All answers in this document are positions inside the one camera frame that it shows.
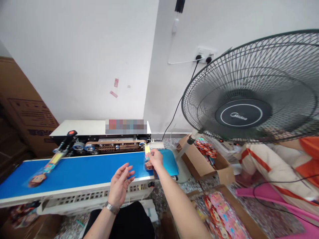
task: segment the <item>hand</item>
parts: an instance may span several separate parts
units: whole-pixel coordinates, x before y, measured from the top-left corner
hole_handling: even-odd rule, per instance
[[[135,173],[134,170],[129,172],[132,168],[133,166],[129,166],[129,163],[124,164],[116,171],[111,179],[111,187],[107,201],[114,207],[120,208],[125,201],[127,187],[135,178],[131,177],[127,179]]]
[[[151,152],[152,153],[148,153],[147,156],[150,158],[150,161],[156,170],[158,167],[163,166],[163,155],[157,149],[152,149]]]

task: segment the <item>midea logo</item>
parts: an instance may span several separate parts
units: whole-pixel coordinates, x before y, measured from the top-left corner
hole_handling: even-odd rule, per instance
[[[242,120],[242,119],[243,119],[243,120],[247,120],[247,118],[240,116],[240,115],[239,115],[238,113],[236,113],[236,112],[231,113],[230,116],[231,116],[231,117],[239,118],[239,119],[241,119],[241,120]]]

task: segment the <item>white wall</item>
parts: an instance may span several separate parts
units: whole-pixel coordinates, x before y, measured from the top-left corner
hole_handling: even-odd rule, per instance
[[[169,55],[172,62],[186,61],[195,58],[199,45],[222,54],[230,47],[272,34],[319,28],[318,0],[186,0],[172,38],[176,1],[159,2],[144,109],[152,132],[165,131],[195,67],[195,63],[168,65]],[[168,132],[190,130],[179,107]]]
[[[158,2],[3,0],[0,40],[58,122],[142,119]]]
[[[0,41],[0,56],[11,57],[8,50],[5,48],[3,43]]]

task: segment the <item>pile of packaged products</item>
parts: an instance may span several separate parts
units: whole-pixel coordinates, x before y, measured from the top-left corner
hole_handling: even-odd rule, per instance
[[[34,201],[28,204],[13,206],[10,208],[10,221],[14,229],[27,227],[32,224],[39,215],[37,207],[40,206],[39,201]]]
[[[199,196],[192,203],[214,239],[251,238],[235,210],[220,192]]]
[[[206,158],[207,162],[215,168],[214,158],[216,158],[217,152],[213,148],[213,145],[208,143],[204,138],[197,138],[194,142],[197,149],[201,152],[201,154]]]

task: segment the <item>conveyor belt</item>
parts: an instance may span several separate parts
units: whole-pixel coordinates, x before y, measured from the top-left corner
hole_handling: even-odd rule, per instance
[[[171,176],[178,175],[178,169],[172,151],[161,150],[163,164]],[[108,183],[115,171],[129,162],[133,165],[136,178],[153,176],[153,171],[144,167],[144,152],[81,156],[63,158],[47,179],[35,188],[28,188],[29,180],[41,170],[49,160],[23,162],[1,185],[2,199],[33,195],[38,193],[77,188],[95,184]]]

